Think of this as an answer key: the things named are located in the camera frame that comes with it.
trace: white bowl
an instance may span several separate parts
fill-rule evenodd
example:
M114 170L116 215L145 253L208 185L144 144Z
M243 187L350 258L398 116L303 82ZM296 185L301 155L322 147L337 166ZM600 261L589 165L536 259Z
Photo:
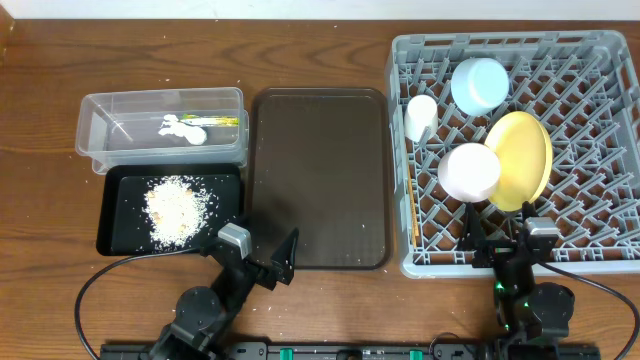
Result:
M462 202L480 202L493 194L500 179L500 160L482 144L462 144L446 153L438 165L440 185Z

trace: small white cup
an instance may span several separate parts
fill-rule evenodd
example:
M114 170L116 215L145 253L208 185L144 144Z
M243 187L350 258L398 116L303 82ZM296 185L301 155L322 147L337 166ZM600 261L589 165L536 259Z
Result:
M442 157L438 180L453 198L480 202L488 199L498 186L500 160L482 144L462 144Z
M411 141L419 142L426 130L429 138L438 129L438 104L428 95L414 96L409 100L404 113L404 135Z
M502 104L508 94L509 75L494 59L467 59L453 71L453 101L468 115L485 115Z

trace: dish rack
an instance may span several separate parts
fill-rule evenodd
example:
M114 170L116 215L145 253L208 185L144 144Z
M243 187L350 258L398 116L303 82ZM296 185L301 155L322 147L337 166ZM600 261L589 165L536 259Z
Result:
M469 58L498 60L509 74L507 99L485 116L467 116L451 96L451 75ZM550 181L535 206L561 236L555 266L576 273L640 271L640 86L626 41L615 31L403 35L386 66L394 163L396 238L411 278L490 276L456 250L465 205L437 179L442 156L466 142L483 143L512 111L534 115L553 144ZM428 141L404 137L411 97L436 99L440 126ZM411 209L409 196L415 208ZM474 204L490 239L506 237L507 219L490 202ZM413 245L411 216L419 235ZM534 267L536 275L549 272Z

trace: plastic tray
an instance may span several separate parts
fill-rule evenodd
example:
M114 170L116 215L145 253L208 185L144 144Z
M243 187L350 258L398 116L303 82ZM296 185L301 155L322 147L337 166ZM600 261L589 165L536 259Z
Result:
M461 113L450 93L455 67L491 57L509 72L505 102L486 116ZM394 161L394 205L401 268L411 278L489 276L472 269L472 253L456 250L464 205L437 181L440 158L453 147L483 142L510 111L526 111L551 135L551 179L535 205L553 218L561 241L557 266L578 273L640 271L638 134L640 87L624 37L614 31L405 35L394 39L386 67ZM437 136L405 140L403 110L416 94L439 104ZM412 242L409 196L420 227ZM505 236L504 214L475 205L490 238ZM536 266L535 273L548 274Z
M205 128L203 145L158 134L164 115L225 115L237 127ZM237 88L173 89L87 95L82 100L76 151L105 174L116 165L233 163L247 160L248 115Z
M243 186L240 171L230 164L196 165L123 165L107 172L102 197L102 210L98 225L96 249L104 256L144 255L179 249L159 249L149 235L151 224L144 195L151 189L148 184L165 176L186 175L197 177L194 190L206 188L217 195L216 205L208 211L215 213L206 226L195 234L181 249L198 247L207 237L218 233L229 221L242 214Z
M253 102L249 213L256 260L294 227L296 268L371 270L392 249L384 96L373 89L267 89Z

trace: yellow plate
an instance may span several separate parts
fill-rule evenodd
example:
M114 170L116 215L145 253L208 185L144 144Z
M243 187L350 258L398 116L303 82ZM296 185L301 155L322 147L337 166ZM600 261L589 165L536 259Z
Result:
M500 160L500 180L489 201L502 211L516 211L533 202L544 190L553 164L553 148L547 130L522 111L503 116L484 144Z

